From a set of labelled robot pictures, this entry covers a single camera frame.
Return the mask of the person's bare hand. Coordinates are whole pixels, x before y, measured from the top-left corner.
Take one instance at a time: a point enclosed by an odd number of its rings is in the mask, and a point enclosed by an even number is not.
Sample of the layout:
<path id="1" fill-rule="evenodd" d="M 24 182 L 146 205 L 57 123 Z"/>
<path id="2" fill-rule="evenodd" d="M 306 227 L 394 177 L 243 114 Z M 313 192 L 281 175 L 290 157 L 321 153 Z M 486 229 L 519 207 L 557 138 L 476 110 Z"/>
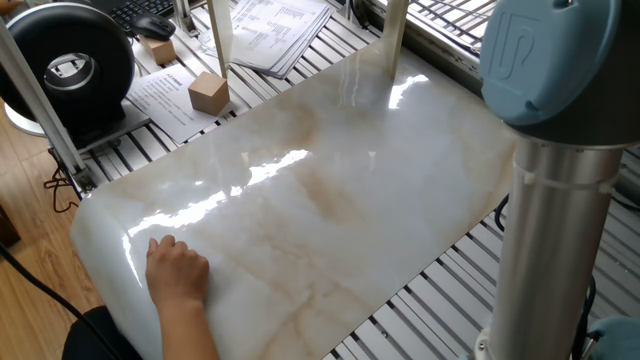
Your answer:
<path id="1" fill-rule="evenodd" d="M 209 262 L 173 235 L 149 239 L 146 281 L 159 311 L 204 305 L 208 291 Z"/>

